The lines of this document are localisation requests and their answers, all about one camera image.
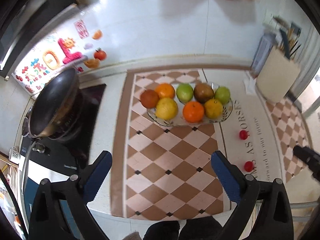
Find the pan handle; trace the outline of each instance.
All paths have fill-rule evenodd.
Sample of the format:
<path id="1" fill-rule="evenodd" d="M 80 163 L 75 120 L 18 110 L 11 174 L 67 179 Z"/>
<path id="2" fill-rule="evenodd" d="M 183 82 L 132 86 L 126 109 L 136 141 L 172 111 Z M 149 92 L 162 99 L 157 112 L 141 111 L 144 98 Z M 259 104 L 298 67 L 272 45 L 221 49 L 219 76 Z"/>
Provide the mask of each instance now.
<path id="1" fill-rule="evenodd" d="M 37 140 L 34 139 L 29 146 L 27 153 L 26 153 L 26 158 L 24 159 L 23 167 L 22 167 L 22 180 L 21 180 L 21 194 L 24 195 L 24 192 L 26 190 L 26 185 L 27 185 L 27 180 L 28 180 L 28 170 L 29 170 L 29 159 L 30 159 L 30 154 L 31 150 L 35 146 Z"/>

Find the white wall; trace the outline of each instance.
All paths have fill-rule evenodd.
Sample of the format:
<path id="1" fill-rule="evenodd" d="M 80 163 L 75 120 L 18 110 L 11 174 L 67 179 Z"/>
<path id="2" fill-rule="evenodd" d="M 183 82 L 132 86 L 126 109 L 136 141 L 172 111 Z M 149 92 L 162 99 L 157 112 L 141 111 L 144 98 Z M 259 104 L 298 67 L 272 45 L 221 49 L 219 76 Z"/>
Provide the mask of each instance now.
<path id="1" fill-rule="evenodd" d="M 293 0 L 100 0 L 83 17 L 103 31 L 106 64 L 167 54 L 252 59 L 265 9 L 300 25 L 305 43 L 311 22 Z"/>
<path id="2" fill-rule="evenodd" d="M 30 96 L 10 77 L 0 79 L 0 151 L 6 155 L 14 146 L 17 131 Z"/>

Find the black cable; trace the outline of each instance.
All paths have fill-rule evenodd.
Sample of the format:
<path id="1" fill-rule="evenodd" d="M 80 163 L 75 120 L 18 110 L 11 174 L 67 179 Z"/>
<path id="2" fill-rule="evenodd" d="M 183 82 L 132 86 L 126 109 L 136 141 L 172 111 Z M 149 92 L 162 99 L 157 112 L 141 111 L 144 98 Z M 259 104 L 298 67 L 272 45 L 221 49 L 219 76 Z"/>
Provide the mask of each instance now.
<path id="1" fill-rule="evenodd" d="M 12 199 L 12 203 L 13 203 L 13 205 L 14 205 L 14 208 L 16 209 L 17 216 L 18 216 L 18 218 L 19 218 L 19 221 L 20 221 L 20 224 L 21 224 L 21 228 L 22 228 L 23 234 L 24 234 L 25 238 L 28 239 L 28 231 L 27 231 L 27 228 L 26 228 L 26 226 L 25 226 L 25 224 L 24 224 L 24 220 L 23 220 L 23 217 L 22 217 L 22 214 L 21 214 L 21 211 L 20 211 L 20 208 L 19 208 L 17 199 L 16 199 L 16 197 L 14 196 L 13 191 L 12 191 L 12 189 L 10 188 L 9 183 L 7 182 L 7 180 L 6 180 L 4 174 L 2 173 L 1 170 L 0 170 L 0 179 L 2 180 L 5 188 L 7 189 L 8 193 L 9 193 L 10 198 Z"/>

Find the blue gripper pad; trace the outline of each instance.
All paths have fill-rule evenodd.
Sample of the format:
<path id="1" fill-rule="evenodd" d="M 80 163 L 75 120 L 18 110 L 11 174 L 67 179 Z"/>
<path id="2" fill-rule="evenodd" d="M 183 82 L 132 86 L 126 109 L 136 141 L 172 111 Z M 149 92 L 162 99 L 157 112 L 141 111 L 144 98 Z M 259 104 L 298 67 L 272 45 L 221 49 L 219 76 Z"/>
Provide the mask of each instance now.
<path id="1" fill-rule="evenodd" d="M 95 169 L 89 175 L 83 190 L 83 200 L 85 203 L 94 200 L 101 187 L 101 184 L 110 171 L 112 166 L 111 153 L 108 151 L 103 151 L 92 165 L 95 166 Z"/>
<path id="2" fill-rule="evenodd" d="M 211 166 L 229 199 L 239 205 L 241 201 L 240 186 L 216 152 L 211 155 Z"/>

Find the fruit platter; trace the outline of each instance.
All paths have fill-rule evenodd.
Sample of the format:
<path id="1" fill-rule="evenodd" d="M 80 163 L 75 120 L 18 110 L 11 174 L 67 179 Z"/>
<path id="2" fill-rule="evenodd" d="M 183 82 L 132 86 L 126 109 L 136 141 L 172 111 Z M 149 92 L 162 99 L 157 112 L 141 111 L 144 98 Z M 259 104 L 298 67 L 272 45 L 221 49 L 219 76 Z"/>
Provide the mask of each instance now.
<path id="1" fill-rule="evenodd" d="M 230 90 L 218 84 L 159 84 L 140 95 L 151 119 L 161 126 L 189 126 L 223 122 L 233 105 Z"/>

